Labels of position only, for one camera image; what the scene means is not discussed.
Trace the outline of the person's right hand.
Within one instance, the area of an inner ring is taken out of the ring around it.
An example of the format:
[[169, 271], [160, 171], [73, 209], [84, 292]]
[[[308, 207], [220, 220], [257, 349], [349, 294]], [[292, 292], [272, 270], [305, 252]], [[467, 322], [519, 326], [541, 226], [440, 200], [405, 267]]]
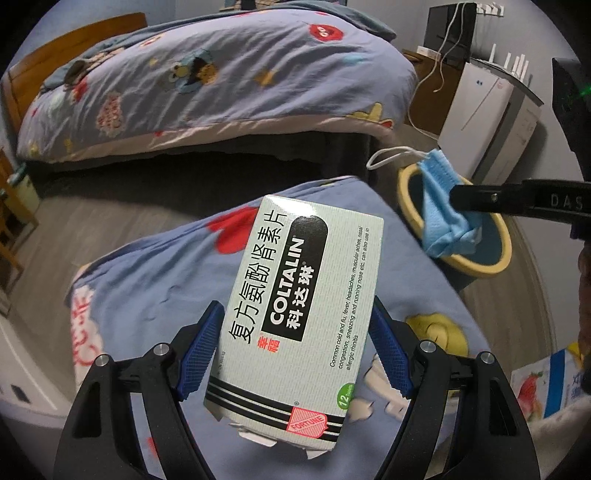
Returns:
[[583, 356], [581, 387], [590, 393], [590, 348], [591, 348], [591, 259], [590, 243], [586, 242], [578, 258], [579, 279], [579, 334], [578, 345]]

